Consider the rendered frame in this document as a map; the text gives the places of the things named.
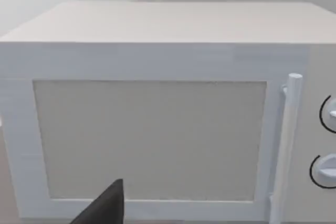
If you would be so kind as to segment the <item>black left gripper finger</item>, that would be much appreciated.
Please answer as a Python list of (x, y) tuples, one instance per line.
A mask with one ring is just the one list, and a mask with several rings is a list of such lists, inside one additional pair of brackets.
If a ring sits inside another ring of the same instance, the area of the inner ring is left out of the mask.
[(115, 180), (70, 224), (123, 224), (123, 179)]

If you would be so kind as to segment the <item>pale microwave door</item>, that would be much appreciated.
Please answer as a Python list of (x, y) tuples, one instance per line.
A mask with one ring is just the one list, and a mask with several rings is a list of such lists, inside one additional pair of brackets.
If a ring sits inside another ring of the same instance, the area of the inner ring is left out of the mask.
[(71, 219), (122, 177), (131, 220), (266, 221), (280, 87), (308, 47), (0, 42), (19, 216)]

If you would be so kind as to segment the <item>white microwave knob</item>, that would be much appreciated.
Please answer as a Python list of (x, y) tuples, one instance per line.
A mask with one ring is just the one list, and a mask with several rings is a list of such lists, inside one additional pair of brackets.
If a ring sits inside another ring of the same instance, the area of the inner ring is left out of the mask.
[(319, 188), (336, 189), (336, 153), (316, 156), (310, 164), (309, 177)]
[(336, 98), (329, 95), (319, 109), (319, 120), (325, 130), (336, 134)]

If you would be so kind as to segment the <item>pale microwave oven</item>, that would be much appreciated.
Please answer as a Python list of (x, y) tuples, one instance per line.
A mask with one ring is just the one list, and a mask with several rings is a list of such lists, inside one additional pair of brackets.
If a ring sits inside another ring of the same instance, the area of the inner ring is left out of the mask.
[[(319, 120), (319, 109), (325, 98), (329, 95), (336, 98), (336, 14), (308, 3), (69, 2), (13, 29), (1, 36), (0, 42), (306, 45), (307, 65), (303, 73), (298, 73), (303, 76), (303, 81), (281, 224), (336, 224), (336, 189), (319, 188), (309, 177), (309, 167), (316, 156), (336, 153), (336, 134), (325, 130)], [(281, 118), (286, 84), (287, 81), (280, 87), (283, 98)], [(272, 152), (274, 167), (266, 221), (154, 221), (269, 223), (281, 127), (282, 120)], [(128, 219), (126, 200), (125, 190), (126, 220), (152, 221)]]

